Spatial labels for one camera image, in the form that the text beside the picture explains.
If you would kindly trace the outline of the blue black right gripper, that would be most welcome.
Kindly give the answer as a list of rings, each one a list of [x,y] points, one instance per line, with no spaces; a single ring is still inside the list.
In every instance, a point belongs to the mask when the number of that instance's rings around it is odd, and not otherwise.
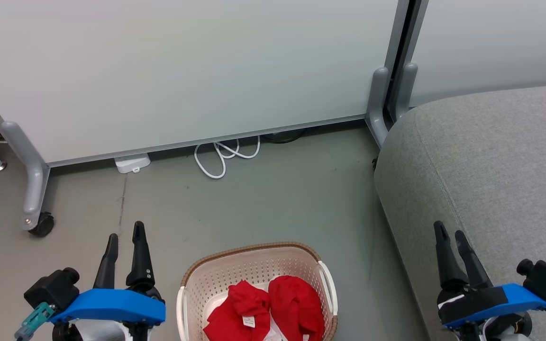
[[[440,287],[442,290],[460,290],[466,287],[468,282],[455,259],[451,237],[443,222],[436,221],[433,227]],[[444,327],[455,329],[466,323],[528,310],[546,311],[546,300],[522,285],[509,283],[494,287],[463,231],[455,232],[455,241],[464,262],[470,288],[482,289],[455,296],[438,304],[438,315]]]

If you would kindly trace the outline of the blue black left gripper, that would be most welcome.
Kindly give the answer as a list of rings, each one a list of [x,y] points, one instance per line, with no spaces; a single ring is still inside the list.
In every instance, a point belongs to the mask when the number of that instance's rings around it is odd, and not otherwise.
[[[57,312],[53,341],[83,341],[72,320],[112,320],[128,328],[132,341],[147,341],[149,331],[165,322],[165,301],[155,288],[155,277],[146,239],[145,225],[136,221],[132,233],[134,253],[126,277],[127,289],[115,289],[115,263],[118,259],[118,235],[111,233],[93,289],[79,293],[73,284],[54,287],[52,299]]]

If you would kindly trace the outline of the red and white shirt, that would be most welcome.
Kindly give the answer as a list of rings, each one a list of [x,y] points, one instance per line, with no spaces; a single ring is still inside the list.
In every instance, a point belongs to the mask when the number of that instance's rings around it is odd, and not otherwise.
[[[325,330],[316,290],[295,276],[277,277],[266,290],[245,280],[230,285],[203,329],[209,341],[323,341]]]

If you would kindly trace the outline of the grey fabric sofa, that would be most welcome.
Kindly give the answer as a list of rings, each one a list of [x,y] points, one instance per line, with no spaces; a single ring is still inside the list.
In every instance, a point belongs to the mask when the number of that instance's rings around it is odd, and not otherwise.
[[[492,283],[546,261],[546,86],[427,103],[391,128],[373,173],[430,341],[456,341],[437,314],[433,223],[461,230]]]

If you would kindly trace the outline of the white power adapter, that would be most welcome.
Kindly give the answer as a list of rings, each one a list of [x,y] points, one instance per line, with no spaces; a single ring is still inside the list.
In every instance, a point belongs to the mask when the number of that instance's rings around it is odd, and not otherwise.
[[[138,173],[150,165],[150,157],[147,153],[116,157],[113,160],[119,173]]]

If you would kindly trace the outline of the long grey partition foot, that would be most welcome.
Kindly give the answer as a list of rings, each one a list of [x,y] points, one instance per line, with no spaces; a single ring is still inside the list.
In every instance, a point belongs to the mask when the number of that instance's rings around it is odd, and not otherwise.
[[[17,123],[4,121],[0,125],[0,131],[26,169],[27,187],[22,207],[21,227],[24,231],[29,231],[36,226],[39,215],[43,212],[50,167]]]

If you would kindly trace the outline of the cream perforated laundry basket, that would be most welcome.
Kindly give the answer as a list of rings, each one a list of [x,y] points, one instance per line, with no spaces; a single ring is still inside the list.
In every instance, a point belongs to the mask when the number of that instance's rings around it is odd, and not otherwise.
[[[245,280],[265,290],[279,276],[305,280],[320,298],[325,331],[332,341],[338,327],[338,297],[331,272],[321,257],[299,242],[270,242],[209,255],[186,270],[176,296],[180,341],[209,341],[208,317],[228,296],[228,287]]]

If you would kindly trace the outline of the short grey partition foot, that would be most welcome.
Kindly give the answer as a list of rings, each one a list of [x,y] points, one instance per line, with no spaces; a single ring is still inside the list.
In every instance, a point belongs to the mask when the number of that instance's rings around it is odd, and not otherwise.
[[[412,89],[414,87],[417,73],[418,65],[415,63],[404,65],[403,69],[401,70],[400,76],[397,80],[396,97],[392,106],[394,109],[393,113],[395,121],[401,119],[401,117],[410,109]]]
[[[387,68],[381,67],[373,72],[370,97],[365,114],[366,125],[380,149],[388,134],[384,108],[389,80],[390,76]]]

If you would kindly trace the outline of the large white partition panel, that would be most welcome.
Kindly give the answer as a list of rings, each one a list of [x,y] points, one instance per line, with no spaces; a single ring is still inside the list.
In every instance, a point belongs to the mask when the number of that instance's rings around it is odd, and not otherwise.
[[[51,165],[366,113],[401,0],[0,0],[0,117]]]

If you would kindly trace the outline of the narrow white partition panel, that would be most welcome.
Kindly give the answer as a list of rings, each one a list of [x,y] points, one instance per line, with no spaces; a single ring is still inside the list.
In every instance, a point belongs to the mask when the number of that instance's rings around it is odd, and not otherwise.
[[[410,108],[546,86],[546,0],[420,0],[415,15],[404,62],[418,65]]]

